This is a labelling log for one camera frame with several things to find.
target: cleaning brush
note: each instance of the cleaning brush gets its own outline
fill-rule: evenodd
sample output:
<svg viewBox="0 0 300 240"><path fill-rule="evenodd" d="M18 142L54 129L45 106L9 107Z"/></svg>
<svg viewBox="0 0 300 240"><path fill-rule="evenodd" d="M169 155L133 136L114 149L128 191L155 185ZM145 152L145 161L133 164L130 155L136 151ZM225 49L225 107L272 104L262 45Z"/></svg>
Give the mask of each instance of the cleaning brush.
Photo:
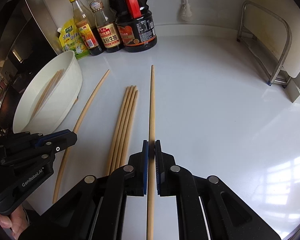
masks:
<svg viewBox="0 0 300 240"><path fill-rule="evenodd" d="M183 4L180 9L180 17L182 20L184 20L186 22L191 21L192 12L191 12L191 8L190 8L190 4L189 4L188 0L183 0Z"/></svg>

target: glass bottle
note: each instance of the glass bottle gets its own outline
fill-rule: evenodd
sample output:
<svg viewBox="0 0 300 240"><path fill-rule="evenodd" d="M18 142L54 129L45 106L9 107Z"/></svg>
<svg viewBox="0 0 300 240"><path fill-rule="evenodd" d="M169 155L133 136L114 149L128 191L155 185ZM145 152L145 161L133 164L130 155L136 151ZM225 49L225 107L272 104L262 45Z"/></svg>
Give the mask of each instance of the glass bottle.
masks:
<svg viewBox="0 0 300 240"><path fill-rule="evenodd" d="M97 30L101 36L106 52L115 52L124 47L115 16L109 9L108 0L87 0L88 6L94 14Z"/></svg>
<svg viewBox="0 0 300 240"><path fill-rule="evenodd" d="M77 26L84 44L93 56L99 55L106 50L100 35L94 31L96 24L92 13L80 0L69 0L73 6L73 19Z"/></svg>

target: chopstick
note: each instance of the chopstick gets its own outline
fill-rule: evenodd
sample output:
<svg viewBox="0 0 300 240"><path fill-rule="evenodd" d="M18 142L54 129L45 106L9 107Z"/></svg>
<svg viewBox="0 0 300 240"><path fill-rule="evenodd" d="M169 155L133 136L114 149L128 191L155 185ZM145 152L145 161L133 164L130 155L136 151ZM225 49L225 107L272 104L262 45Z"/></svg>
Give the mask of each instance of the chopstick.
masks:
<svg viewBox="0 0 300 240"><path fill-rule="evenodd" d="M131 132L132 121L133 121L133 117L134 117L134 109L135 109L137 100L138 100L138 90L136 91L136 94L135 94L134 99L133 99L132 109L131 109L131 113L130 113L130 117L129 117L129 122L128 122L128 127L127 127L125 140L124 140L124 143L123 143L123 150L122 150L122 156L121 156L119 167L125 165L125 163L126 163L128 145L129 145L129 140L130 140L130 132Z"/></svg>
<svg viewBox="0 0 300 240"><path fill-rule="evenodd" d="M119 145L120 145L120 138L121 138L121 135L122 135L124 121L125 121L126 116L127 116L127 111L128 111L129 103L130 103L130 100L131 100L132 91L133 91L133 86L131 86L129 88L127 101L126 101L125 106L124 106L122 119L121 119L120 126L119 126L119 132L118 132L117 140L115 142L114 154L113 154L113 158L112 158L110 174L115 170L115 164L116 164L118 151L119 151Z"/></svg>
<svg viewBox="0 0 300 240"><path fill-rule="evenodd" d="M120 167L120 161L121 161L121 156L122 156L123 144L124 144L124 141L126 140L126 133L127 133L128 122L129 122L130 113L131 113L131 109L132 109L132 104L133 104L133 100L134 100L136 92L137 92L137 86L134 86L133 91L132 91L132 95L131 95L131 99L130 99L130 102L129 102L129 105L128 105L127 115L126 115L126 118L125 118L124 124L123 124L123 130L122 130L122 134L121 134L121 138L120 138L118 155L117 155L117 160L116 160L115 168L114 169L117 169L117 168Z"/></svg>
<svg viewBox="0 0 300 240"><path fill-rule="evenodd" d="M93 99L95 98L96 94L98 93L100 87L102 86L103 82L105 81L105 79L107 78L108 74L110 73L110 70L108 69L108 71L104 74L104 76L101 78L100 82L98 83L98 85L96 86L96 88L94 89L94 91L92 92L91 96L89 97L86 105L84 106L75 126L74 126L74 129L73 131L75 133L78 133L78 130L81 126L81 123L93 101ZM57 176L57 180L56 180L56 185L55 185L55 188L54 188L54 193L53 193L53 204L55 202L57 202L58 200L58 195L59 195L59 190L60 190L60 185L61 185L61 181L62 181L62 176L63 176L63 172L65 170L65 166L66 166L66 162L68 160L68 157L69 157L69 152L70 152L70 147L68 147L66 150L65 150L65 153L63 154L63 157L62 157L62 161L61 161L61 164L60 164L60 168L59 168L59 172L58 172L58 176Z"/></svg>
<svg viewBox="0 0 300 240"><path fill-rule="evenodd" d="M137 99L137 87L127 87L112 138L106 176L109 176L115 169L125 165Z"/></svg>
<svg viewBox="0 0 300 240"><path fill-rule="evenodd" d="M148 161L146 240L153 240L153 228L154 228L154 184L155 184L154 140L155 140L155 96L154 96L154 65L152 65L151 81L150 81L149 161Z"/></svg>
<svg viewBox="0 0 300 240"><path fill-rule="evenodd" d="M47 97L50 95L51 91L54 89L54 87L58 84L59 80L61 79L63 75L64 69L58 70L53 77L50 79L48 85L44 89L43 93L41 94L37 104L34 107L34 110L32 112L32 115L30 117L30 120L33 119L33 117L36 115L36 113L39 111L41 106L44 104Z"/></svg>
<svg viewBox="0 0 300 240"><path fill-rule="evenodd" d="M123 101L122 101L122 104L121 104L117 124L115 126L114 135L113 135L113 138L112 138L112 143L111 143L111 147L110 147L110 151L109 151L108 163L107 163L107 167L106 167L106 176L110 175L112 158L113 158L113 154L114 154L114 147L115 147L115 143L117 142L119 127L120 127L121 119L122 119L122 116L123 116L123 110L124 110L124 107L126 105L129 89L130 89L130 87L126 88L126 92L124 94Z"/></svg>

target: yellow sauce pouch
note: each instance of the yellow sauce pouch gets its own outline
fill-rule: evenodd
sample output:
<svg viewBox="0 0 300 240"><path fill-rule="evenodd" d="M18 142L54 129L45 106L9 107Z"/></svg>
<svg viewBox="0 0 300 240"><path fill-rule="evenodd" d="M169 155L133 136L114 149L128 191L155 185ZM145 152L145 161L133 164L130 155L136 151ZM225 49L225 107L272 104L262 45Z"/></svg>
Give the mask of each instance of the yellow sauce pouch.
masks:
<svg viewBox="0 0 300 240"><path fill-rule="evenodd" d="M59 40L64 51L73 50L76 59L90 54L73 19L63 25L60 33Z"/></svg>

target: white countertop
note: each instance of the white countertop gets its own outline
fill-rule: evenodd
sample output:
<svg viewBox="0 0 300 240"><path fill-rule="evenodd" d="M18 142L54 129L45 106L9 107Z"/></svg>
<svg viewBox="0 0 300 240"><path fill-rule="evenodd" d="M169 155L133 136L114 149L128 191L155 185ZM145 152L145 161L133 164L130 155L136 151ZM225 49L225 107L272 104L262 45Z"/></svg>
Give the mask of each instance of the white countertop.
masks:
<svg viewBox="0 0 300 240"><path fill-rule="evenodd" d="M159 37L152 49L123 50L79 60L79 100L58 130L72 130L107 69L72 147L60 196L86 175L104 175L125 87L139 90L129 154L148 139L150 68L155 65L156 139L177 165L206 178L216 175L284 238L300 223L300 105L279 85L269 87L260 67L235 39ZM52 177L28 198L42 214ZM178 239L176 200L155 198L154 239ZM123 240L146 238L146 197L128 197Z"/></svg>

